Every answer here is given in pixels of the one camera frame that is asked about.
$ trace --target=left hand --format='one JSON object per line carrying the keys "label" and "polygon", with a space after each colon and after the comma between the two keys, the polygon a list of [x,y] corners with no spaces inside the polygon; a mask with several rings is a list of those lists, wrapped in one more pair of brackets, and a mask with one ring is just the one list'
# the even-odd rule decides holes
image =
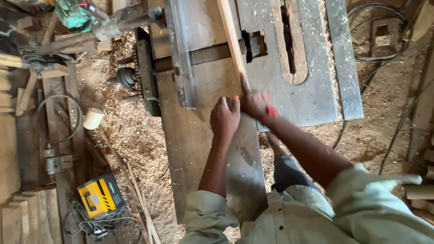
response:
{"label": "left hand", "polygon": [[214,137],[232,140],[240,123],[240,101],[235,97],[230,101],[226,97],[219,98],[211,111],[211,129]]}

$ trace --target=light green shirt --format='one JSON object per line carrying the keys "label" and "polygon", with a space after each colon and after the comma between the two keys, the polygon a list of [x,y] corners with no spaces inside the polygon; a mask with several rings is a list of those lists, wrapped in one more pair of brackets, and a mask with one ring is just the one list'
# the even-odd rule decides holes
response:
{"label": "light green shirt", "polygon": [[[326,198],[313,188],[294,185],[268,194],[268,209],[244,222],[236,244],[434,244],[434,227],[414,216],[390,191],[398,184],[420,184],[418,175],[370,175],[362,164],[341,172]],[[226,216],[226,199],[197,191],[187,196],[182,244],[228,243],[223,231],[237,227]]]}

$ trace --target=green electric motor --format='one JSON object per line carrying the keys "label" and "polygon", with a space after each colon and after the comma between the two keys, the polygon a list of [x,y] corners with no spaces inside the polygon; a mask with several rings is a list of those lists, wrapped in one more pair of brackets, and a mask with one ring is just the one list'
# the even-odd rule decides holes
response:
{"label": "green electric motor", "polygon": [[98,20],[89,13],[79,0],[56,0],[56,13],[60,21],[71,32],[81,33],[89,31]]}

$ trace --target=saw table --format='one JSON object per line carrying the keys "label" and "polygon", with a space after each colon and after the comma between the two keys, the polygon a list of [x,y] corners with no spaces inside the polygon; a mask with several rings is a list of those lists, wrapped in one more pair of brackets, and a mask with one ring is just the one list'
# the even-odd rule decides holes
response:
{"label": "saw table", "polygon": [[[153,23],[149,35],[137,29],[136,59],[147,113],[161,114],[177,221],[183,223],[185,198],[197,190],[211,146],[210,112],[219,97],[240,95],[241,88],[217,2],[179,1],[147,1],[148,9],[164,8],[167,28]],[[297,126],[363,117],[345,1],[323,1],[229,1],[251,88],[266,90]],[[240,221],[253,221],[267,208],[257,138],[263,130],[242,115],[229,150],[227,214]]]}

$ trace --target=chain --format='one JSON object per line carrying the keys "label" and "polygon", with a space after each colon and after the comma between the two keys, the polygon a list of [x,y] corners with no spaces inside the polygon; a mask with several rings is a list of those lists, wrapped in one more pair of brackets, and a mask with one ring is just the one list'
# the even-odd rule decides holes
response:
{"label": "chain", "polygon": [[134,48],[133,48],[133,57],[134,57],[134,70],[135,70],[135,73],[136,73],[136,80],[137,80],[137,83],[136,83],[137,84],[137,90],[138,90],[137,95],[138,95],[138,98],[140,99],[140,101],[142,102],[143,106],[145,106],[145,108],[146,108],[145,97],[143,96],[143,88],[141,86],[140,73],[138,71],[137,45],[134,45]]}

